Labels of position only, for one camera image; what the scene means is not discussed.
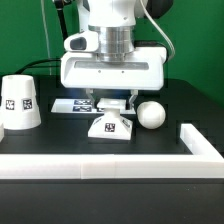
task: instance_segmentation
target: green background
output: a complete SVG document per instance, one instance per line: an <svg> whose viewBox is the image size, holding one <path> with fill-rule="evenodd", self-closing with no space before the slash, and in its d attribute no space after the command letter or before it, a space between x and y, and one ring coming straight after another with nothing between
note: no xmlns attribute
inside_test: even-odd
<svg viewBox="0 0 224 224"><path fill-rule="evenodd" d="M65 8L69 34L78 31L76 4ZM57 13L52 0L44 0L51 57L64 53ZM171 10L157 20L176 48L166 64L165 76L186 80L224 107L224 1L174 0ZM0 74L48 57L41 0L0 2ZM135 39L165 43L146 20L138 19ZM26 74L49 74L49 69Z"/></svg>

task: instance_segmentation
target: black table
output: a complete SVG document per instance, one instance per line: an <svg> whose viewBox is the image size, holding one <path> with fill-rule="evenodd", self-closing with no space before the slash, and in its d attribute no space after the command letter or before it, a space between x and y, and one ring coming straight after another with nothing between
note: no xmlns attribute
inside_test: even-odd
<svg viewBox="0 0 224 224"><path fill-rule="evenodd" d="M5 130L0 153L189 154L180 124L192 123L224 154L224 110L185 81L165 80L159 92L140 91L135 107L154 100L167 113L157 130L136 116L130 141L90 139L94 114L53 114L55 98L86 98L59 77L35 77L42 123L31 130ZM95 91L100 98L128 91ZM0 223L223 223L224 185L217 179L1 180Z"/></svg>

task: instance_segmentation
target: white plastic frame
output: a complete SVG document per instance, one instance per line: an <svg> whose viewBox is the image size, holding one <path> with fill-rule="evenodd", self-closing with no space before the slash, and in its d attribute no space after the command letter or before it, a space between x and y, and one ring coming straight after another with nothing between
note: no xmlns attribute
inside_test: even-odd
<svg viewBox="0 0 224 224"><path fill-rule="evenodd" d="M192 155L0 155L0 179L224 178L224 159L191 124Z"/></svg>

